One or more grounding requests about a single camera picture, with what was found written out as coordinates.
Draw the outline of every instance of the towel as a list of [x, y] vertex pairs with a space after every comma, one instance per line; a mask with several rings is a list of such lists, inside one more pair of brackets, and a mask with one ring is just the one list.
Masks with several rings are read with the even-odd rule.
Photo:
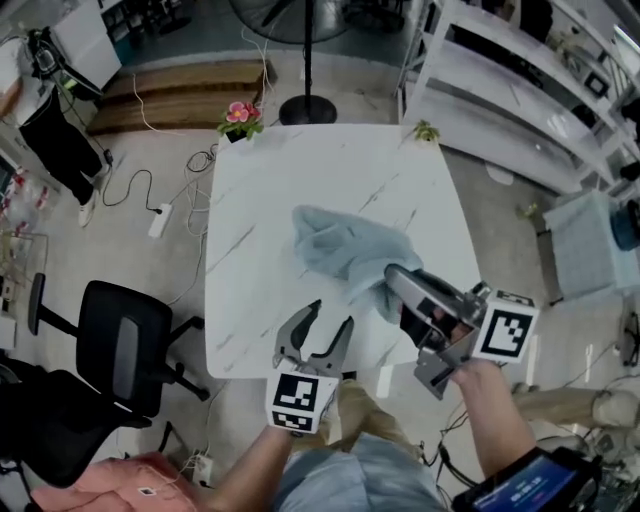
[[356, 215], [314, 206], [293, 210], [295, 253], [309, 270], [347, 282], [347, 300], [371, 290], [374, 304], [390, 323], [400, 323], [400, 299], [384, 283], [384, 270], [397, 263], [422, 268], [411, 240], [395, 229]]

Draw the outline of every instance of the wooden platform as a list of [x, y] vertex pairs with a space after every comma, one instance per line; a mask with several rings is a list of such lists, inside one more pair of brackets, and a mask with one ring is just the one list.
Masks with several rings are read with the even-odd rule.
[[[136, 91], [154, 128], [215, 129], [231, 102], [260, 99], [262, 75], [261, 60], [190, 64], [140, 73]], [[89, 134], [148, 130], [140, 107], [133, 76], [119, 78], [102, 97]]]

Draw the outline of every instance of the black pants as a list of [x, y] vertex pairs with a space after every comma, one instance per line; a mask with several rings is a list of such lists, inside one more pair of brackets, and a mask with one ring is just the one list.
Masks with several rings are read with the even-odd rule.
[[58, 91], [51, 93], [51, 101], [31, 116], [20, 133], [51, 176], [71, 190], [80, 204], [86, 204], [93, 185], [83, 174], [95, 176], [102, 163], [87, 139], [62, 115]]

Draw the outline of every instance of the shoe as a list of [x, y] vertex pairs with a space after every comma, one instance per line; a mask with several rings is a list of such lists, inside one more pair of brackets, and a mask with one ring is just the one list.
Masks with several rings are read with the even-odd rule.
[[93, 217], [93, 210], [96, 207], [96, 198], [98, 197], [98, 191], [94, 189], [93, 194], [91, 194], [91, 198], [87, 201], [86, 204], [80, 205], [80, 213], [78, 215], [78, 222], [80, 223], [80, 227], [83, 228], [89, 221], [91, 217]]

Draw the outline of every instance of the chair wheel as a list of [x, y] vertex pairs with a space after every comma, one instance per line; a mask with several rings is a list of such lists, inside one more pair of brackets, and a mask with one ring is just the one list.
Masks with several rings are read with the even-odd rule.
[[211, 393], [209, 393], [208, 389], [202, 388], [196, 392], [196, 396], [200, 399], [201, 402], [206, 402], [211, 398]]
[[194, 316], [191, 319], [191, 325], [193, 326], [194, 329], [198, 329], [199, 331], [201, 331], [202, 329], [204, 329], [204, 318], [199, 316]]

